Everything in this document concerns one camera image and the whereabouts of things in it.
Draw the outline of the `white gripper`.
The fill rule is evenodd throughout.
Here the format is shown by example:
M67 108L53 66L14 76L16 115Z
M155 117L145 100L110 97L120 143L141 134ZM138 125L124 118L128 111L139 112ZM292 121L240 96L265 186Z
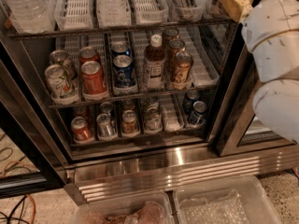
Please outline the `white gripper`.
M219 0L230 18L244 22L242 36L249 52L266 39L299 30L299 2L262 0L252 8L250 0Z

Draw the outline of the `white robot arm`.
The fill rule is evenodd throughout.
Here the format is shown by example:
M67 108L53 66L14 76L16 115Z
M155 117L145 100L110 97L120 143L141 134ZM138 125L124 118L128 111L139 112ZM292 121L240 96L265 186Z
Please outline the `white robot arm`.
M299 1L219 0L242 25L259 79L253 110L273 132L299 144Z

